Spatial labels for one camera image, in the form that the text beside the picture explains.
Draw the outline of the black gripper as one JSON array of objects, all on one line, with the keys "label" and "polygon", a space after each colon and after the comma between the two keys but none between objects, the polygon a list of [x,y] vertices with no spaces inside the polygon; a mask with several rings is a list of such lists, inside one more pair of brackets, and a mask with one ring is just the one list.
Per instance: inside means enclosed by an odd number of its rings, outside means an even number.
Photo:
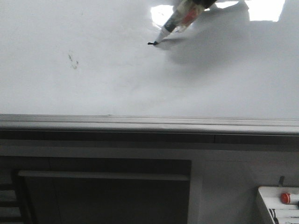
[{"label": "black gripper", "polygon": [[211,7],[217,0],[192,0],[196,5],[201,5],[204,9]]}]

